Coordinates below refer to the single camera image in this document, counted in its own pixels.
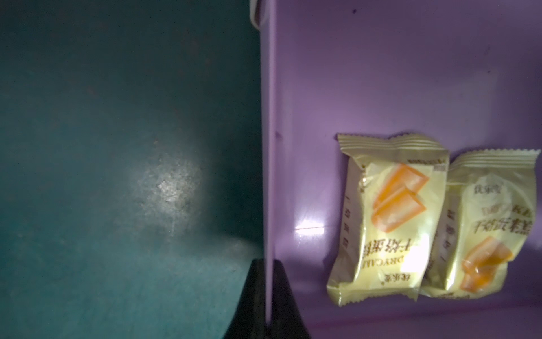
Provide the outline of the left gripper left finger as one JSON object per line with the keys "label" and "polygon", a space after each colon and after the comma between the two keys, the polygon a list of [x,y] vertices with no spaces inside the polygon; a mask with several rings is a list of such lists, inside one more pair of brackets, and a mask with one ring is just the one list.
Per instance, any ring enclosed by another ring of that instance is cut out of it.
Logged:
{"label": "left gripper left finger", "polygon": [[224,339],[266,338],[265,281],[265,261],[253,260]]}

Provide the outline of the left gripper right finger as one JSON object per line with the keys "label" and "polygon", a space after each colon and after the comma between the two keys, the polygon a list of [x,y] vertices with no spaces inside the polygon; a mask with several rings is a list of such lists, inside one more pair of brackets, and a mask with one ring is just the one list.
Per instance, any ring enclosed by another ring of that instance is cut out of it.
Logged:
{"label": "left gripper right finger", "polygon": [[270,323],[268,338],[309,339],[296,300],[294,298],[285,267],[281,261],[272,264]]}

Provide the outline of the purple drawer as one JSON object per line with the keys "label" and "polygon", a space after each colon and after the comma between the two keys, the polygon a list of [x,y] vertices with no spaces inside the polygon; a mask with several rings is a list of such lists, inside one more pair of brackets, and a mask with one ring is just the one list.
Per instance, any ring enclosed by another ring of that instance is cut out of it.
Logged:
{"label": "purple drawer", "polygon": [[541,147],[540,1],[261,1],[265,255],[313,338],[540,338],[541,225],[503,289],[335,306],[336,135],[417,132],[454,155]]}

